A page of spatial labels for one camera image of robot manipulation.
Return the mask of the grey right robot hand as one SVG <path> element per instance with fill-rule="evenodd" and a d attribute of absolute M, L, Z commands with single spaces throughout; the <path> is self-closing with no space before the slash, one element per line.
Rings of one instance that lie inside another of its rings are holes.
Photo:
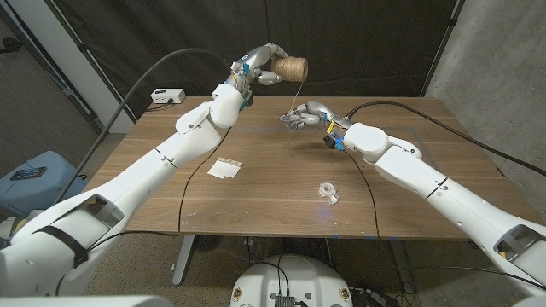
<path fill-rule="evenodd" d="M 299 130 L 305 126 L 317 125 L 329 135 L 343 136 L 353 125 L 347 117 L 337 114 L 331 107 L 319 101 L 308 101 L 299 105 L 280 117 L 280 120 L 290 129 Z"/>

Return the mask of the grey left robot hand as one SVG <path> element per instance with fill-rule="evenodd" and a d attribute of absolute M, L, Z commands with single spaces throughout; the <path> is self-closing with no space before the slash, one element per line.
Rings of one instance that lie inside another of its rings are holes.
<path fill-rule="evenodd" d="M 262 85 L 273 85 L 283 80 L 281 75 L 261 69 L 274 57 L 288 58 L 288 54 L 275 43 L 257 47 L 232 64 L 231 73 L 224 82 L 238 90 L 244 100 L 248 100 L 253 94 L 250 85 L 254 80 Z"/>

